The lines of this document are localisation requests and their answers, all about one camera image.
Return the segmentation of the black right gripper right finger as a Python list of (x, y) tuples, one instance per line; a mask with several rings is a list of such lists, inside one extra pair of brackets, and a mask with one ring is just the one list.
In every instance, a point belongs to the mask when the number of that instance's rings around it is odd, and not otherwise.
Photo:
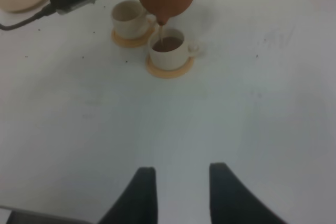
[(225, 163), (209, 166), (211, 223), (285, 223), (255, 197)]

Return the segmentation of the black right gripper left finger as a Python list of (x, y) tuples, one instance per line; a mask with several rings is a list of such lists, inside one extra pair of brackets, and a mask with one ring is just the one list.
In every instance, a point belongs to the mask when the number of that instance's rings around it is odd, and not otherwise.
[(158, 221), (156, 171), (141, 167), (100, 223), (152, 223)]

